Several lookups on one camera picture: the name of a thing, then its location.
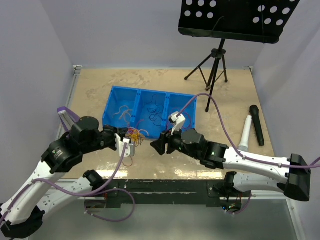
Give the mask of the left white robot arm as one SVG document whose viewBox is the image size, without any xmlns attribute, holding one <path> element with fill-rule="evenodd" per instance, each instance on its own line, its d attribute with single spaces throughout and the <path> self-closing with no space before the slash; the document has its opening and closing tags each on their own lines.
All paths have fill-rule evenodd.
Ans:
<svg viewBox="0 0 320 240">
<path fill-rule="evenodd" d="M 134 152 L 126 138 L 128 128 L 106 125 L 100 131 L 99 125 L 92 116 L 81 117 L 49 145 L 19 192 L 0 206 L 1 231 L 6 238 L 25 239 L 42 226 L 44 217 L 53 210 L 79 197 L 102 194 L 113 178 L 104 181 L 94 170 L 85 172 L 70 187 L 56 184 L 82 162 L 85 154 L 111 149 L 118 151 L 123 159 Z"/>
</svg>

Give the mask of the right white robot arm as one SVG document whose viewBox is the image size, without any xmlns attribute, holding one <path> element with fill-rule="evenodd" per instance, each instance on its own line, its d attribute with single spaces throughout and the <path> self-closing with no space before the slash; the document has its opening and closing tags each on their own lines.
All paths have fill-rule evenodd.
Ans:
<svg viewBox="0 0 320 240">
<path fill-rule="evenodd" d="M 226 144 L 205 139 L 194 128 L 185 132 L 163 131 L 150 143 L 159 155 L 178 151 L 209 169 L 230 169 L 235 173 L 223 183 L 223 192 L 230 197 L 238 192 L 274 191 L 286 197 L 308 202 L 310 200 L 311 170 L 298 154 L 287 157 L 268 157 L 240 151 Z"/>
</svg>

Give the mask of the blue three-compartment plastic bin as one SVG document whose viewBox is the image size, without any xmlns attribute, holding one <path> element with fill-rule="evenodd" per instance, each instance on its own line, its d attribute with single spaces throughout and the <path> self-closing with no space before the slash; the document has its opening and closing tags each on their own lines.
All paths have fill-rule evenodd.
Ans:
<svg viewBox="0 0 320 240">
<path fill-rule="evenodd" d="M 113 86 L 102 115 L 102 124 L 140 130 L 149 139 L 173 125 L 169 115 L 179 112 L 191 94 Z"/>
</svg>

